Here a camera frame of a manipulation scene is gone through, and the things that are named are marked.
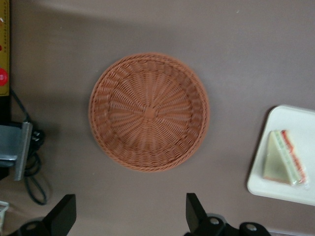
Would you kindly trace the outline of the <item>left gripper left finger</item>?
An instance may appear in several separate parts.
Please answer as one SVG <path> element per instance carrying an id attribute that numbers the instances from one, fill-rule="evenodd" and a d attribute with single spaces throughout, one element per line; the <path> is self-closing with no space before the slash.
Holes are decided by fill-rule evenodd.
<path id="1" fill-rule="evenodd" d="M 76 221 L 76 196 L 65 195 L 41 220 L 22 225 L 15 236 L 66 236 Z"/>

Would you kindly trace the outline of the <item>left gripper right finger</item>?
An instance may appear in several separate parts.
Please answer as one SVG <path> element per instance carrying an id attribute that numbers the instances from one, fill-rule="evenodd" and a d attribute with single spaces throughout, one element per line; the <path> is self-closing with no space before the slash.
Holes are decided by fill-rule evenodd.
<path id="1" fill-rule="evenodd" d="M 207 214 L 194 193 L 186 194 L 187 236 L 268 236 L 267 229 L 255 222 L 241 223 L 238 228 L 229 225 L 223 216 Z"/>

